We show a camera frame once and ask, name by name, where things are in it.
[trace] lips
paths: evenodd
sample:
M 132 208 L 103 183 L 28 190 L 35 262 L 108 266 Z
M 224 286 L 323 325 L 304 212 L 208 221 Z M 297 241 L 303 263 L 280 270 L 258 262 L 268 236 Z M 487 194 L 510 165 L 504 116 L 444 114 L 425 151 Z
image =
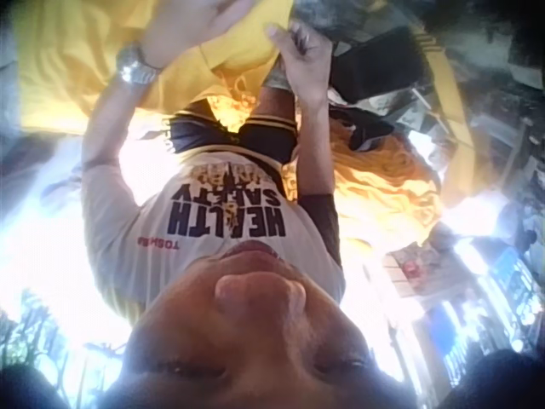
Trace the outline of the lips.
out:
M 261 253 L 268 254 L 269 256 L 273 256 L 274 258 L 280 258 L 278 253 L 273 250 L 270 245 L 266 245 L 265 243 L 257 240 L 248 240 L 232 247 L 221 257 L 221 259 L 236 256 L 237 254 L 246 253 L 249 251 L 259 251 Z

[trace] nose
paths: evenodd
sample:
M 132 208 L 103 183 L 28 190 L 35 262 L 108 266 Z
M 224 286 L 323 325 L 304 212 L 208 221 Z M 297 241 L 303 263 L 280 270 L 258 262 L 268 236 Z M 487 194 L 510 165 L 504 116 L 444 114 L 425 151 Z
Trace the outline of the nose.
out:
M 215 286 L 215 301 L 234 323 L 285 326 L 303 315 L 307 294 L 299 282 L 258 272 L 222 277 Z

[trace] yellow fabric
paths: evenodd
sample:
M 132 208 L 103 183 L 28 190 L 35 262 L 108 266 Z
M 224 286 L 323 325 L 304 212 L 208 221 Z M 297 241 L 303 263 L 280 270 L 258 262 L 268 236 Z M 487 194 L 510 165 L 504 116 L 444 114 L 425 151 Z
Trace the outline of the yellow fabric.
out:
M 141 36 L 156 1 L 21 2 L 14 29 L 22 127 L 83 133 L 115 72 L 117 52 Z M 239 100 L 257 95 L 278 56 L 263 28 L 268 22 L 287 26 L 292 6 L 293 0 L 261 0 L 226 35 L 188 51 L 151 89 L 136 126 L 152 120 L 160 124 L 163 115 L 209 95 Z
M 380 149 L 354 153 L 351 132 L 331 121 L 335 162 L 335 203 L 341 243 L 359 253 L 386 254 L 419 245 L 439 221 L 441 203 L 432 172 L 404 148 L 395 136 Z M 295 197 L 295 165 L 284 175 L 289 196 Z
M 466 197 L 490 186 L 497 176 L 490 159 L 479 155 L 479 151 L 488 152 L 488 149 L 479 150 L 479 138 L 474 138 L 469 129 L 462 97 L 445 49 L 423 28 L 415 26 L 413 29 L 433 73 L 435 91 L 441 104 L 441 112 L 437 112 L 437 116 L 448 124 L 451 137 L 457 144 L 441 191 L 443 205 L 452 208 Z

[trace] eye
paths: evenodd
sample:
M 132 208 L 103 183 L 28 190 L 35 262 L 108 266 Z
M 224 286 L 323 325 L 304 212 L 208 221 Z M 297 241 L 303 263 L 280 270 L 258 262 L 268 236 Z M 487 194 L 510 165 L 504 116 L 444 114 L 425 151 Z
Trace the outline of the eye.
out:
M 339 360 L 326 365 L 316 365 L 316 370 L 322 375 L 342 375 L 363 371 L 367 364 L 364 360 Z
M 176 360 L 156 364 L 151 369 L 151 372 L 166 373 L 191 380 L 218 379 L 225 373 L 224 368 L 195 366 Z

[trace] white t-shirt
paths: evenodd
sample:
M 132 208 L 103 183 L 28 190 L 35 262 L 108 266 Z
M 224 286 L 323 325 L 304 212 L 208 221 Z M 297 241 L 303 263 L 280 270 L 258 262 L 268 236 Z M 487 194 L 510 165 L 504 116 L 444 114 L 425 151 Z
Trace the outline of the white t-shirt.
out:
M 338 302 L 339 264 L 309 214 L 257 164 L 236 153 L 188 159 L 143 206 L 115 165 L 83 173 L 89 260 L 103 290 L 149 306 L 196 259 L 249 239 L 270 245 Z

